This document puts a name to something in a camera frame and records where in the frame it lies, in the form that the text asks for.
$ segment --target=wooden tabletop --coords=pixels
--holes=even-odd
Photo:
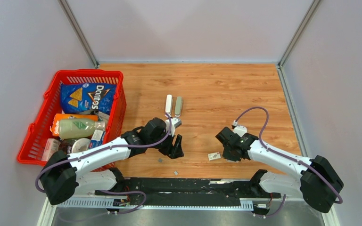
[[[148,149],[145,154],[116,163],[125,177],[251,178],[258,169],[279,173],[260,162],[209,161],[207,157],[209,153],[222,153],[222,144],[215,136],[253,106],[265,107],[270,113],[263,140],[300,154],[275,65],[102,64],[100,69],[124,74],[127,110],[123,132],[144,126],[154,117],[165,119],[167,94],[173,96],[173,108],[176,97],[183,98],[182,125],[176,134],[182,135],[185,156],[172,160],[156,149]],[[264,120],[265,113],[256,109],[239,123],[258,135]]]

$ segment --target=bag of chips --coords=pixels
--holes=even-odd
[[[62,84],[60,104],[68,114],[89,114],[93,110],[110,114],[115,90],[116,84],[108,83]]]

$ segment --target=red basket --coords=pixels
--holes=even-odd
[[[53,138],[50,127],[55,114],[61,113],[60,85],[84,82],[104,82],[117,84],[109,123],[106,126],[104,143],[120,136],[123,125],[126,101],[123,90],[123,74],[117,71],[103,71],[99,69],[61,70],[53,77],[48,90],[44,93],[44,102],[33,123],[28,127],[23,145],[17,155],[17,161],[22,164],[35,164],[44,166],[46,161],[41,161],[48,138]],[[110,163],[97,171],[113,167]]]

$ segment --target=white backdrop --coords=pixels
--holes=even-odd
[[[46,195],[41,166],[16,156],[42,95],[60,69],[91,68],[55,0],[0,0],[0,225],[36,225]]]
[[[323,1],[285,74],[309,152],[345,183],[340,224],[362,225],[362,1]]]
[[[101,62],[277,62],[312,0],[68,0]]]

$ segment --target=blue and white package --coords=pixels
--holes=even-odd
[[[60,104],[68,114],[88,114],[93,110],[110,114],[115,91],[116,85],[108,83],[62,84]]]
[[[95,130],[94,134],[92,135],[90,145],[88,145],[88,150],[101,146],[103,144],[105,133],[105,131]]]

